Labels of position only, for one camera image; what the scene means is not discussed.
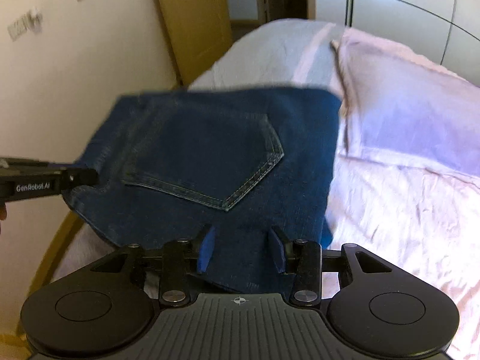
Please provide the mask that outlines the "pink textured bedspread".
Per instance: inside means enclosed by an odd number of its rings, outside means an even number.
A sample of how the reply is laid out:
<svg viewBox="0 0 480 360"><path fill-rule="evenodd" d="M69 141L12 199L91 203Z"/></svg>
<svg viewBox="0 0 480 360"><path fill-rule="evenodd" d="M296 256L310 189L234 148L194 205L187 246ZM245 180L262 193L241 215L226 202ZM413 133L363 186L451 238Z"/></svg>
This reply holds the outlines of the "pink textured bedspread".
<svg viewBox="0 0 480 360"><path fill-rule="evenodd" d="M343 105L327 217L353 242L444 291L449 350L479 357L479 88L400 43L333 41Z"/></svg>

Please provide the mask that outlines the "white wall socket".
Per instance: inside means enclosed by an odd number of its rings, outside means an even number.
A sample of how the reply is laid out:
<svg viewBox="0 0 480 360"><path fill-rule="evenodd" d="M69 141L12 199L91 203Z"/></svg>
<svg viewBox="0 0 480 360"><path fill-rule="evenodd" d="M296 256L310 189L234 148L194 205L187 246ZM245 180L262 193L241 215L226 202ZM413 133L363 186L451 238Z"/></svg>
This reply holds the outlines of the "white wall socket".
<svg viewBox="0 0 480 360"><path fill-rule="evenodd" d="M20 18L8 25L7 32L12 41L18 40L27 32L41 33L43 15L37 8L32 8Z"/></svg>

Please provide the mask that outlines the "white glossy wardrobe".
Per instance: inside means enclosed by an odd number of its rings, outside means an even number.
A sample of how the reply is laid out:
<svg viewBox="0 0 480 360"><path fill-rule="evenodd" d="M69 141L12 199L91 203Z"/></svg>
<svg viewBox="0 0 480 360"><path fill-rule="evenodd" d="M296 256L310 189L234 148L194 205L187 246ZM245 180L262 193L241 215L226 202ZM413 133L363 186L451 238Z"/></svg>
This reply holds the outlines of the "white glossy wardrobe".
<svg viewBox="0 0 480 360"><path fill-rule="evenodd" d="M479 83L479 0L307 0L307 15L403 43Z"/></svg>

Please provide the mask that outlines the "brown cardboard box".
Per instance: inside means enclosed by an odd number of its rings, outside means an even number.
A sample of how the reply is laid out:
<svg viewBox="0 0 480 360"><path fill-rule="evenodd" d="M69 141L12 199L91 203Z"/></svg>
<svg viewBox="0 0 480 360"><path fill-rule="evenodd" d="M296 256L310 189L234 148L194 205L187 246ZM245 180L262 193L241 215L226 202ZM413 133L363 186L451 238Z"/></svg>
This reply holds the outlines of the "brown cardboard box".
<svg viewBox="0 0 480 360"><path fill-rule="evenodd" d="M159 0L181 82L188 86L233 45L227 0Z"/></svg>

